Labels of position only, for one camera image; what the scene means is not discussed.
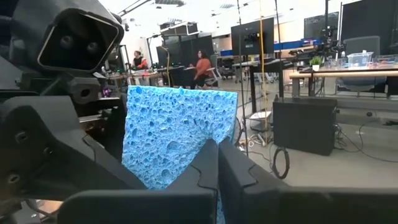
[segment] screw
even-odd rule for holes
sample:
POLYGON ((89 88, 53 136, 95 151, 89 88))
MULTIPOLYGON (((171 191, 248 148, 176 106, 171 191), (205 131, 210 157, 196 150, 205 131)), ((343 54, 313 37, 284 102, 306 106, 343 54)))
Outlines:
POLYGON ((98 51, 98 44, 95 42, 89 43, 87 46, 87 51, 90 54, 95 54, 98 51))
POLYGON ((15 184, 16 182, 19 181, 19 179, 20 179, 20 177, 18 174, 10 174, 8 176, 7 181, 8 181, 8 184, 15 184))
POLYGON ((15 140, 17 141, 18 144, 21 144, 27 139, 27 135, 24 131, 19 132, 18 134, 15 135, 15 140))
POLYGON ((49 156, 52 154, 52 150, 49 147, 46 147, 44 149, 44 155, 49 156))
POLYGON ((61 47, 64 49, 71 49, 73 46, 73 38, 71 36, 63 36, 60 41, 61 47))

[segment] floor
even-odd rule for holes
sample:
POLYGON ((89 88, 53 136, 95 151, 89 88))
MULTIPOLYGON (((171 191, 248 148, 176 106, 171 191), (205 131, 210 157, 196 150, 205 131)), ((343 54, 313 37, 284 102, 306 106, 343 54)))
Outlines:
MULTIPOLYGON (((248 81, 243 83, 244 103, 241 95, 241 84, 235 83, 234 80, 223 80, 220 82, 220 88, 226 91, 235 91, 239 94, 239 109, 238 118, 243 117, 243 108, 245 115, 251 114, 250 86, 248 81)), ((272 107, 272 101, 275 95, 278 94, 277 83, 266 84, 267 95, 267 110, 272 107)), ((261 86, 257 85, 256 90, 260 90, 261 86)), ((285 97, 291 97, 289 93, 291 89, 285 90, 285 97)), ((257 97, 261 96, 261 91, 256 91, 257 97)), ((308 90, 302 88, 302 94, 308 93, 308 90)), ((326 80, 325 85, 326 96, 335 93, 335 81, 326 80)), ((258 99, 257 110, 263 108, 264 99, 258 99)), ((359 126, 341 125, 343 132, 357 145, 361 147, 359 138, 359 126)), ((255 134, 248 128, 248 136, 255 134)), ((290 156, 290 170, 287 178, 284 180, 289 185, 293 186, 311 186, 311 187, 358 187, 358 188, 396 188, 398 187, 398 130, 388 130, 382 128, 363 127, 361 129, 363 137, 363 151, 367 154, 397 162, 383 162, 360 152, 356 151, 353 143, 345 139, 347 146, 343 150, 334 150, 330 156, 318 156, 302 151, 288 149, 290 156)), ((254 144, 249 148, 249 151, 260 152, 266 158, 270 158, 270 146, 262 147, 260 144, 254 144)), ((275 151, 275 146, 271 148, 271 154, 275 151)), ((269 162, 266 161, 259 154, 250 154, 249 157, 263 167, 270 171, 269 162)), ((277 160, 277 167, 279 172, 284 171, 284 158, 279 157, 277 160)))

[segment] clear plastic container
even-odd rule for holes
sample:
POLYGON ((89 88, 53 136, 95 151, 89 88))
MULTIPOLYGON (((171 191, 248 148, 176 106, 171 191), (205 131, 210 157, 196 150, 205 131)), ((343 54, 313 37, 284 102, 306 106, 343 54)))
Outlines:
POLYGON ((364 69, 367 68, 372 61, 373 52, 355 53, 347 56, 349 69, 364 69))
POLYGON ((398 55, 379 55, 376 60, 381 65, 393 65, 398 62, 398 55))

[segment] wall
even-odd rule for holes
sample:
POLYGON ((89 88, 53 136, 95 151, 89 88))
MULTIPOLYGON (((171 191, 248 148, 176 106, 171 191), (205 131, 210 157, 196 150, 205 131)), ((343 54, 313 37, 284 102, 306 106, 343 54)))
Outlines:
POLYGON ((126 46, 130 63, 132 63, 132 60, 134 58, 134 51, 139 50, 142 56, 147 59, 149 66, 152 65, 152 62, 149 57, 149 48, 146 38, 137 36, 134 30, 124 32, 124 37, 121 42, 121 45, 126 46))
MULTIPOLYGON (((279 24, 279 30, 281 42, 300 40, 304 37, 304 19, 279 24)), ((278 25, 274 26, 274 42, 279 42, 278 25)))
POLYGON ((231 37, 222 37, 213 39, 213 48, 215 51, 220 52, 222 50, 231 50, 232 49, 232 40, 231 37))

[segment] yellow cable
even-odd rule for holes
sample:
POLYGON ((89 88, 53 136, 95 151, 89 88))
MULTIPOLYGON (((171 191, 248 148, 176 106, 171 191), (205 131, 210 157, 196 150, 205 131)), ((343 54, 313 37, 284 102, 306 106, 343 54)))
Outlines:
POLYGON ((167 75, 167 79, 169 80, 169 87, 171 87, 171 86, 172 86, 172 83, 170 82, 170 74, 169 74, 170 53, 169 53, 169 51, 168 51, 165 47, 163 47, 163 46, 160 46, 160 47, 163 48, 163 49, 167 52, 166 75, 167 75))
MULTIPOLYGON (((266 115, 267 115, 267 91, 266 91, 266 79, 265 79, 265 73, 264 73, 264 41, 263 41, 263 36, 262 36, 262 10, 261 10, 261 0, 259 0, 259 4, 260 4, 260 59, 261 59, 261 76, 262 76, 262 94, 264 94, 264 108, 266 110, 266 115)), ((267 120, 267 116, 266 116, 266 127, 265 129, 267 129, 268 127, 268 120, 267 120)))

